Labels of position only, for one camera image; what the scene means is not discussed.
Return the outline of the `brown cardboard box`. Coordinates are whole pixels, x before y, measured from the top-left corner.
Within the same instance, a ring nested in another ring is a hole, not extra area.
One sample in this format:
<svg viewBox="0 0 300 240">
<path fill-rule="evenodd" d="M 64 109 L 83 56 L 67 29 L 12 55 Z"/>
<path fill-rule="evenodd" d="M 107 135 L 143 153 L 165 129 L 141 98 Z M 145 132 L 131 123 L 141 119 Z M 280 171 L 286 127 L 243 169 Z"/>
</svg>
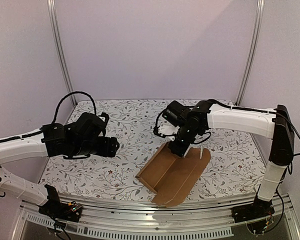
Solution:
<svg viewBox="0 0 300 240">
<path fill-rule="evenodd" d="M 152 203 L 175 207 L 186 200 L 210 160 L 207 148 L 191 147 L 185 157 L 179 157 L 164 143 L 135 177 L 155 193 Z"/>
</svg>

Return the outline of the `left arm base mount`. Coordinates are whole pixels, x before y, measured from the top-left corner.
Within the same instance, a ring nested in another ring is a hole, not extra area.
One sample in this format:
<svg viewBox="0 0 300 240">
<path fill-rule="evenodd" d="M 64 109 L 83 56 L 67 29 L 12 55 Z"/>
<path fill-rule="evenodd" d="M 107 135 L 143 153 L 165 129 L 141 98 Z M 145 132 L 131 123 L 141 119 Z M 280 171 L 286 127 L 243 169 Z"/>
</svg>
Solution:
<svg viewBox="0 0 300 240">
<path fill-rule="evenodd" d="M 53 220 L 61 219 L 78 223 L 82 215 L 83 205 L 76 201 L 63 203 L 60 201 L 55 187 L 48 184 L 44 187 L 48 193 L 47 202 L 44 205 L 39 206 L 38 212 L 52 218 Z"/>
</svg>

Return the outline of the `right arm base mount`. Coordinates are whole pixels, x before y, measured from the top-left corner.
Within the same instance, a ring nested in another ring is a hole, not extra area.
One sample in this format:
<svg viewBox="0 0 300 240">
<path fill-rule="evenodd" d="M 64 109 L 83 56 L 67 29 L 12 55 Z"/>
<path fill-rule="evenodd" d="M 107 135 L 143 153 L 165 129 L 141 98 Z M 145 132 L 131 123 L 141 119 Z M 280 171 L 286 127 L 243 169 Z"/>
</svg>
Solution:
<svg viewBox="0 0 300 240">
<path fill-rule="evenodd" d="M 231 209 L 231 216 L 235 223 L 264 218 L 275 213 L 272 200 L 264 201 L 257 196 L 252 203 L 235 206 Z"/>
</svg>

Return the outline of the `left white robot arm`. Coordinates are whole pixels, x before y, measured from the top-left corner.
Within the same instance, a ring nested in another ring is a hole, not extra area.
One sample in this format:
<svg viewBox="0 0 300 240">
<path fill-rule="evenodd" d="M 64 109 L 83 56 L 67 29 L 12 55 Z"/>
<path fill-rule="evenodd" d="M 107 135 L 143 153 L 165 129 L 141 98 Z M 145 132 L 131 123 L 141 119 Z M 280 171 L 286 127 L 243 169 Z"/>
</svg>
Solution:
<svg viewBox="0 0 300 240">
<path fill-rule="evenodd" d="M 109 116 L 83 113 L 77 121 L 63 125 L 50 123 L 34 131 L 0 139 L 0 197 L 7 193 L 44 206 L 53 216 L 64 213 L 57 190 L 39 185 L 9 172 L 3 165 L 31 158 L 63 156 L 66 160 L 81 160 L 92 155 L 113 158 L 119 149 L 116 137 L 107 137 Z"/>
</svg>

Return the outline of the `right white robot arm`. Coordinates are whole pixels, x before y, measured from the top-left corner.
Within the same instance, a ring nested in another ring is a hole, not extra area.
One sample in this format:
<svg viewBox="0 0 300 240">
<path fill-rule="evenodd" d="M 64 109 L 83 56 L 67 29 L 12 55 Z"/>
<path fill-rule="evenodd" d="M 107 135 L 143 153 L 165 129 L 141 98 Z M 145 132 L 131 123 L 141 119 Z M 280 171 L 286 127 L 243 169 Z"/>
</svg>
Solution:
<svg viewBox="0 0 300 240">
<path fill-rule="evenodd" d="M 185 157 L 197 136 L 210 129 L 246 132 L 271 139 L 269 163 L 257 191 L 256 200 L 249 206 L 252 218 L 259 218 L 268 210 L 270 202 L 282 182 L 288 165 L 294 158 L 295 131 L 284 105 L 257 109 L 223 104 L 215 99 L 200 100 L 195 106 L 171 102 L 162 112 L 169 123 L 155 127 L 155 133 L 170 139 L 170 151 Z"/>
</svg>

